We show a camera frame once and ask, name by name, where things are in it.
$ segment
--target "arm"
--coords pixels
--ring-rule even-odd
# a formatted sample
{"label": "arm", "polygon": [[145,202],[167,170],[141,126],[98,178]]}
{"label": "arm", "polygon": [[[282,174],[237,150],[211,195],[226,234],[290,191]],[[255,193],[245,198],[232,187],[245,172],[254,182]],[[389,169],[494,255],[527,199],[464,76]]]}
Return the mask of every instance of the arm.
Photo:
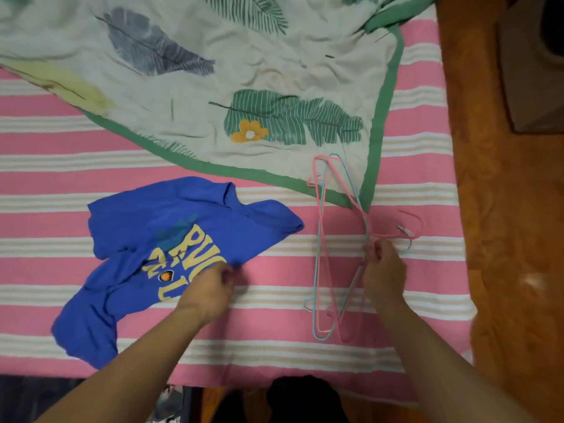
{"label": "arm", "polygon": [[405,264],[389,241],[365,248],[364,288],[434,423],[533,423],[405,303]]}
{"label": "arm", "polygon": [[88,377],[37,423],[143,423],[198,331],[218,319],[233,293],[225,264],[197,275],[165,319]]}

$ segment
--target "yellow printed lettering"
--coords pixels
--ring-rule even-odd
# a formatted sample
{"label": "yellow printed lettering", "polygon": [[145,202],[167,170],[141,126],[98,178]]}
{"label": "yellow printed lettering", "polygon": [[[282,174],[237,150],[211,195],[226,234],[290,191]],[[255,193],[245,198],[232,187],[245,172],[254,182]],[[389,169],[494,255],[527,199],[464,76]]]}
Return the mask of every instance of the yellow printed lettering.
{"label": "yellow printed lettering", "polygon": [[196,266],[196,268],[194,270],[192,270],[192,273],[190,273],[189,279],[190,282],[205,268],[211,266],[213,263],[219,263],[220,261],[223,261],[224,263],[227,263],[227,261],[225,261],[225,258],[223,258],[222,256],[212,256],[209,260],[204,261],[203,263],[201,263],[200,265]]}
{"label": "yellow printed lettering", "polygon": [[198,255],[202,251],[202,249],[204,249],[207,245],[212,243],[213,243],[212,238],[206,235],[206,239],[203,241],[203,243],[200,246],[198,246],[196,249],[194,249],[192,252],[190,252],[182,262],[182,267],[184,267],[184,270],[188,270],[190,267],[194,267],[200,264],[202,261],[207,260],[211,256],[219,254],[219,248],[213,245],[206,252],[204,252],[201,255]]}
{"label": "yellow printed lettering", "polygon": [[181,241],[181,243],[176,246],[175,248],[172,248],[169,251],[169,254],[171,256],[173,256],[173,262],[171,263],[171,267],[176,266],[181,259],[184,258],[184,255],[186,254],[186,249],[189,246],[194,246],[199,244],[201,241],[203,241],[204,236],[206,234],[203,232],[203,230],[200,228],[200,226],[198,226],[198,224],[194,224],[192,229],[187,233],[186,236],[184,236],[184,240]]}
{"label": "yellow printed lettering", "polygon": [[178,279],[176,282],[173,282],[170,285],[161,286],[159,288],[159,300],[160,301],[166,301],[166,300],[171,299],[172,297],[165,297],[166,292],[172,291],[172,290],[179,288],[183,285],[189,285],[189,284],[190,284],[190,282],[188,282],[184,276],[181,276],[180,279]]}
{"label": "yellow printed lettering", "polygon": [[165,257],[165,253],[162,251],[161,248],[155,248],[153,249],[153,251],[151,252],[151,255],[149,256],[149,261],[152,261],[154,259],[158,259],[159,262],[157,264],[150,264],[148,266],[143,266],[141,267],[141,270],[147,272],[147,276],[149,276],[149,279],[153,276],[156,276],[157,270],[160,268],[165,268],[166,267],[166,257]]}

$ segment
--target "orange flower print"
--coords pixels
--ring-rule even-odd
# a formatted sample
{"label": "orange flower print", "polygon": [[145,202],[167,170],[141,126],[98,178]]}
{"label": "orange flower print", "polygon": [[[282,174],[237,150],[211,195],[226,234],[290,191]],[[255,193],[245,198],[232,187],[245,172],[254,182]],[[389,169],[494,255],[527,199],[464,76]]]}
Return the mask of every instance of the orange flower print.
{"label": "orange flower print", "polygon": [[268,129],[261,127],[258,120],[250,122],[246,118],[239,123],[239,132],[233,132],[229,138],[236,144],[249,141],[260,141],[268,135]]}

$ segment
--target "green quilt border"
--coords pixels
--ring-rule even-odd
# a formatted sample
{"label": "green quilt border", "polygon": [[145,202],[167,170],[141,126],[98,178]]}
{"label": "green quilt border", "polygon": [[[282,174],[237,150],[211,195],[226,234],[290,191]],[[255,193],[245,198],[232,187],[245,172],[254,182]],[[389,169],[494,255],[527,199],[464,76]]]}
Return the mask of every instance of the green quilt border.
{"label": "green quilt border", "polygon": [[[397,40],[394,54],[388,63],[388,71],[380,89],[380,95],[376,103],[374,117],[372,119],[372,128],[370,129],[370,143],[368,145],[368,166],[364,174],[364,180],[360,187],[359,199],[362,209],[369,212],[374,192],[376,188],[376,180],[378,170],[380,169],[380,157],[382,153],[382,140],[384,138],[384,123],[390,110],[391,99],[394,95],[395,83],[398,77],[399,63],[403,54],[404,40],[397,25],[390,27],[390,32]],[[315,189],[308,187],[306,182],[301,179],[284,177],[275,175],[270,172],[258,169],[248,169],[241,167],[223,166],[209,162],[202,162],[186,155],[181,155],[173,151],[160,147],[151,139],[135,134],[127,127],[101,117],[99,115],[82,111],[90,120],[97,125],[107,129],[115,134],[121,135],[126,139],[134,142],[145,150],[159,156],[173,164],[183,168],[201,172],[203,174],[219,175],[222,177],[236,177],[248,179],[260,183],[276,185],[283,188],[289,188],[301,193],[315,196]],[[325,198],[328,202],[339,206],[350,207],[351,204],[346,194],[335,190],[327,190]]]}
{"label": "green quilt border", "polygon": [[365,24],[364,31],[370,34],[377,28],[397,24],[401,21],[417,16],[427,7],[431,6],[435,0],[411,0],[397,6],[392,6],[382,13],[376,13]]}

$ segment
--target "pink striped bedsheet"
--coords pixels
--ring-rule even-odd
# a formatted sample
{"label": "pink striped bedsheet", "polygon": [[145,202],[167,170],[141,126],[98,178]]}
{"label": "pink striped bedsheet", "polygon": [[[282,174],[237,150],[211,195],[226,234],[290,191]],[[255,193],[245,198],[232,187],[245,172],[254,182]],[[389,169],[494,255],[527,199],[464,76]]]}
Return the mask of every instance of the pink striped bedsheet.
{"label": "pink striped bedsheet", "polygon": [[[476,312],[469,296],[464,238],[449,135],[438,27],[432,6],[403,25],[405,51],[385,127],[370,217],[375,230],[418,224],[422,237],[404,252],[409,305],[459,353],[471,358]],[[174,166],[106,130],[53,95],[0,71],[0,373],[86,377],[93,369],[69,358],[50,328],[66,301],[99,264],[92,254],[86,205],[111,193],[198,175],[232,180],[243,202],[278,199],[305,229],[254,258],[227,314],[205,327],[173,373],[191,386],[264,386],[284,375],[314,374],[363,397],[413,403],[413,391],[377,314],[355,292],[344,329],[361,333],[343,345],[315,341],[311,294],[317,225],[315,200],[247,180],[202,175]],[[332,275],[342,296],[361,258],[363,224],[330,206],[326,233]],[[321,301],[329,301],[321,288]],[[125,317],[120,349],[161,320],[174,300]]]}

